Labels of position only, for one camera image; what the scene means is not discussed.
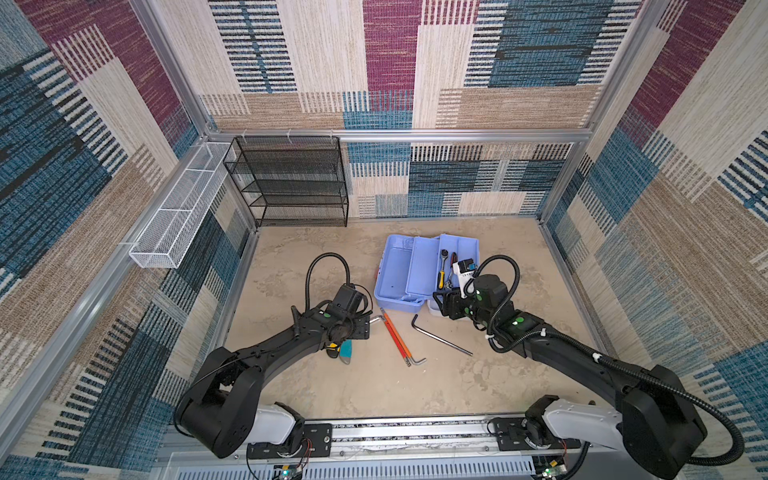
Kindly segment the teal utility knife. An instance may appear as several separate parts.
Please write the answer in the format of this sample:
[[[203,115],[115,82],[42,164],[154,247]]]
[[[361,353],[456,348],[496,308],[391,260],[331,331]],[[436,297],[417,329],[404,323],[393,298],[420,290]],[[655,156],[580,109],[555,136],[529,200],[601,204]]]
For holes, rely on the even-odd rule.
[[[350,340],[346,340],[343,342],[339,348],[339,359],[340,361],[345,365],[351,364],[351,358],[352,358],[352,342]]]

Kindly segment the yellow black handle ratchet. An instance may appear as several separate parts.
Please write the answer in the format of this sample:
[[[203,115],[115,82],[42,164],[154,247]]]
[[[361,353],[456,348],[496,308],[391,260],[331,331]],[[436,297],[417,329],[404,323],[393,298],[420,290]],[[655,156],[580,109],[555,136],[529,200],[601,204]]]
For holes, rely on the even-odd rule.
[[[437,284],[437,290],[443,290],[446,285],[446,264],[448,260],[449,252],[447,249],[442,249],[440,251],[440,270],[438,273],[438,284]]]

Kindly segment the black hex key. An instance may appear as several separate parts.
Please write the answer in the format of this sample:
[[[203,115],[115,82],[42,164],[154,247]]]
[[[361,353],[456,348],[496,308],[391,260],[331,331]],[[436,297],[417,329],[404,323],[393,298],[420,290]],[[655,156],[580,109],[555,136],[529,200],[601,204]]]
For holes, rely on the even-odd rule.
[[[449,341],[449,340],[447,340],[447,339],[445,339],[445,338],[443,338],[441,336],[438,336],[438,335],[436,335],[436,334],[434,334],[434,333],[432,333],[432,332],[422,328],[421,326],[419,326],[417,324],[418,317],[419,317],[419,315],[415,314],[413,316],[412,320],[411,320],[411,327],[412,327],[413,330],[415,330],[418,333],[420,333],[420,334],[422,334],[422,335],[424,335],[424,336],[426,336],[426,337],[428,337],[430,339],[433,339],[433,340],[435,340],[435,341],[437,341],[437,342],[439,342],[439,343],[441,343],[441,344],[443,344],[445,346],[448,346],[448,347],[452,348],[453,350],[456,350],[456,351],[458,351],[458,352],[460,352],[460,353],[462,353],[462,354],[464,354],[466,356],[472,357],[474,355],[472,351],[467,350],[467,349],[465,349],[465,348],[463,348],[463,347],[461,347],[461,346],[459,346],[459,345],[457,345],[457,344],[455,344],[455,343],[453,343],[453,342],[451,342],[451,341]]]

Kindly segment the red hex key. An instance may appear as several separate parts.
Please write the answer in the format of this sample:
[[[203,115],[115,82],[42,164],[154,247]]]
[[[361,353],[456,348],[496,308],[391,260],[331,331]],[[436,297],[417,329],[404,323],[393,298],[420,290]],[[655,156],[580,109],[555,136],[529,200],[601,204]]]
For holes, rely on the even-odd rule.
[[[400,353],[401,357],[403,358],[403,361],[405,362],[406,366],[407,367],[411,367],[410,359],[409,359],[408,355],[406,354],[405,349],[404,349],[403,345],[401,344],[400,340],[396,336],[394,328],[393,328],[393,326],[391,324],[391,321],[388,320],[385,316],[379,315],[379,316],[372,317],[369,320],[368,323],[369,323],[369,325],[373,325],[376,322],[382,323],[385,326],[385,328],[388,331],[392,341],[394,342],[396,348],[398,349],[398,352]]]

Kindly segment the white and blue toolbox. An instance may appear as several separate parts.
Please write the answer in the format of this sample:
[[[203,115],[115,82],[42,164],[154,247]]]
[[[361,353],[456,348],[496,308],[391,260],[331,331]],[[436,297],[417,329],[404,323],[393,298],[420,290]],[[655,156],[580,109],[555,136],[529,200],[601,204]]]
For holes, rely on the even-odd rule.
[[[480,260],[479,240],[441,234],[438,237],[389,235],[379,264],[374,298],[384,309],[419,313],[426,305],[430,313],[442,314],[433,299],[442,268],[441,252],[448,251],[449,261],[456,253],[459,260]]]

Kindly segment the black yellow utility knife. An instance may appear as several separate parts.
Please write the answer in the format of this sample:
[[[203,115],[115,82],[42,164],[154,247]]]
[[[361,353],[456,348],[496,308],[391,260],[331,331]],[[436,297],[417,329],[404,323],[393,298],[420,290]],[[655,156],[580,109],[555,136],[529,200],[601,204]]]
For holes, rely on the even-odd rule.
[[[330,343],[325,351],[329,358],[338,359],[340,356],[340,345],[336,343]]]

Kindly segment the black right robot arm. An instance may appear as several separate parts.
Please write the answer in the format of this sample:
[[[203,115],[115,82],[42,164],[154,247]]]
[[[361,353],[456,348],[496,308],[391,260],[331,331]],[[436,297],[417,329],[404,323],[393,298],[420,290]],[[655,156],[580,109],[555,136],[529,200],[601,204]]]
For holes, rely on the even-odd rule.
[[[545,395],[525,413],[528,441],[547,447],[575,439],[625,452],[646,472],[673,479],[686,465],[723,466],[745,452],[736,424],[689,393],[671,370],[646,369],[602,353],[515,307],[518,263],[497,254],[480,264],[443,249],[433,298],[442,315],[469,319],[498,354],[545,364],[609,403],[575,405]]]

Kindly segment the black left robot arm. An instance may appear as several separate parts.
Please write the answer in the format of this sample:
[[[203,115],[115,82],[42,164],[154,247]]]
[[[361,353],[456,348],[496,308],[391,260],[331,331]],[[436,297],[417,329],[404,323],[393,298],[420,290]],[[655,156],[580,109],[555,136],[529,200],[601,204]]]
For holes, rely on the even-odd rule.
[[[325,258],[339,260],[345,282],[335,297],[310,305],[314,267]],[[248,444],[272,444],[294,454],[304,441],[305,419],[282,403],[261,406],[263,388],[304,357],[329,351],[347,340],[370,338],[369,296],[351,281],[348,262],[335,252],[322,253],[305,277],[305,310],[291,308],[292,325],[250,347],[213,350],[190,387],[177,402],[173,423],[178,432],[197,439],[215,456],[225,458]]]

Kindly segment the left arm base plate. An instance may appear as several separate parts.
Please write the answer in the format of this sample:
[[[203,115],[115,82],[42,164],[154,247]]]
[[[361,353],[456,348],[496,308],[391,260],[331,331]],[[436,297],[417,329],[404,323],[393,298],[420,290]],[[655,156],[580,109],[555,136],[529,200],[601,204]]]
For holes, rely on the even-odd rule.
[[[298,460],[308,455],[310,459],[330,456],[333,440],[331,423],[310,423],[295,427],[288,438],[279,445],[272,443],[248,444],[248,460],[289,459]]]

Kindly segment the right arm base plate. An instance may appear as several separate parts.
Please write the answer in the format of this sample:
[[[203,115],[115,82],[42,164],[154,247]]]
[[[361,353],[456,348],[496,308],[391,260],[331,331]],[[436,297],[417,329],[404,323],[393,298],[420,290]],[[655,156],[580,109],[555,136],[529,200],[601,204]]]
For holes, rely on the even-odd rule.
[[[555,437],[546,427],[525,417],[494,417],[486,423],[487,432],[500,451],[568,450],[578,451],[582,442]]]

